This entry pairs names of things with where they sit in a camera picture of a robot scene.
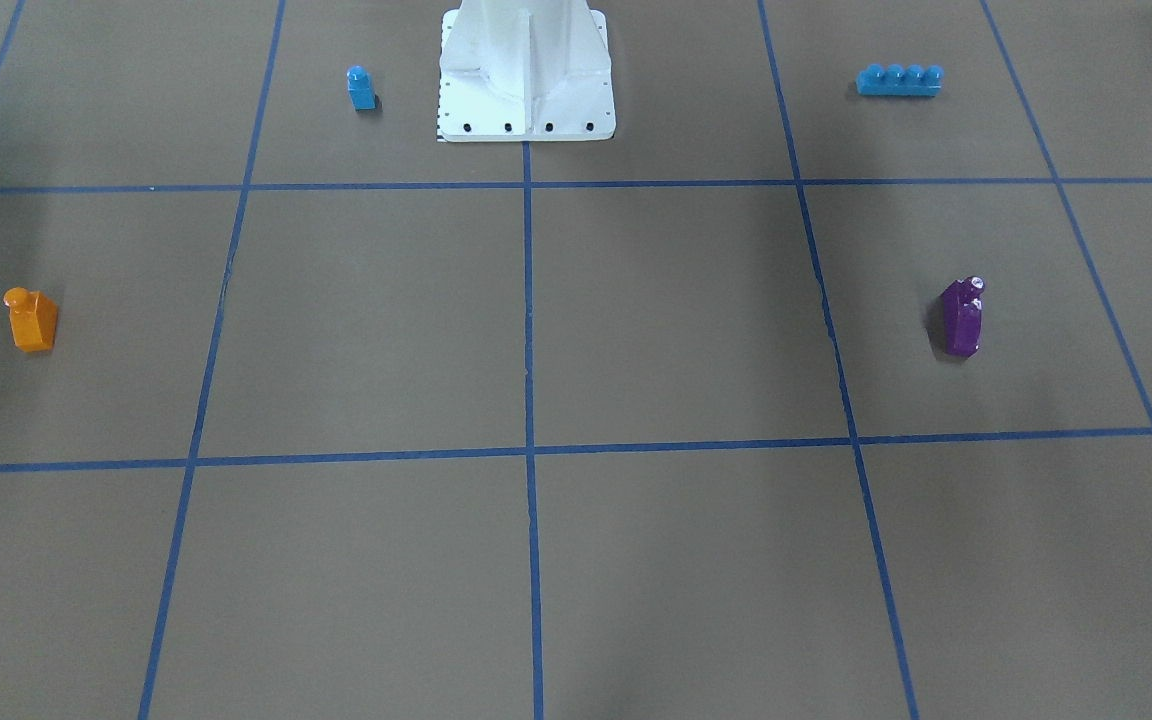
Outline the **purple trapezoid block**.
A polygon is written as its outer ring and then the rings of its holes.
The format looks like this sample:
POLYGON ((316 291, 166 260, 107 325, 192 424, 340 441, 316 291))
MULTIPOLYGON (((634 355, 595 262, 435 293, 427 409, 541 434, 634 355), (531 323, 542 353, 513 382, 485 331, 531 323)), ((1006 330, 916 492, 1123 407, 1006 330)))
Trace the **purple trapezoid block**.
POLYGON ((946 354, 970 357, 979 351, 984 290, 986 281, 979 275, 969 275, 952 282, 941 293, 946 354))

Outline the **orange trapezoid block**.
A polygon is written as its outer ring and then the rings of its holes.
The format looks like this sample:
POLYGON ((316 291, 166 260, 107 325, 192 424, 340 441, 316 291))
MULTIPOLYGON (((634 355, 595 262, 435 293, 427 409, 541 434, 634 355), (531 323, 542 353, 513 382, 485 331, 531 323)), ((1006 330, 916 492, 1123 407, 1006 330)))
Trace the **orange trapezoid block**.
POLYGON ((15 347, 20 351, 45 353, 55 344, 59 306, 41 291, 14 287, 3 293, 15 347))

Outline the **small blue block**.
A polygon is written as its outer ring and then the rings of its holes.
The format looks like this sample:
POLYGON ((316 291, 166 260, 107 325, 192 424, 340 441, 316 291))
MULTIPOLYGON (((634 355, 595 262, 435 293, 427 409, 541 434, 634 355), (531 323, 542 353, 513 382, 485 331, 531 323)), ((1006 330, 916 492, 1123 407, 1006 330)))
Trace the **small blue block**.
POLYGON ((372 77, 365 67, 353 65, 347 69, 346 88, 353 109, 371 111, 378 108, 376 88, 372 88, 372 77))

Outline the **long blue studded brick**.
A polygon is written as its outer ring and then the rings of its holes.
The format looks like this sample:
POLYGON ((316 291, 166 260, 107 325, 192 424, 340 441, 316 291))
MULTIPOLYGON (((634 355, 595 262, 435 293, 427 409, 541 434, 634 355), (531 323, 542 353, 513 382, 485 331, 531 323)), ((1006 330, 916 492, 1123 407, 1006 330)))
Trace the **long blue studded brick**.
POLYGON ((867 97, 935 97, 945 82, 940 65, 867 65, 855 79, 856 91, 867 97))

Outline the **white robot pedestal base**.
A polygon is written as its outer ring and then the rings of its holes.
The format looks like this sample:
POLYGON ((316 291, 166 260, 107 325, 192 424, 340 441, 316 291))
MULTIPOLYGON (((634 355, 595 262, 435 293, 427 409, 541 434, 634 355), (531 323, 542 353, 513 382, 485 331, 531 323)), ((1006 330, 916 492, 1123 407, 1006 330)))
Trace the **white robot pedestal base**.
POLYGON ((585 1, 462 1, 444 13, 435 137, 609 141, 607 18, 585 1))

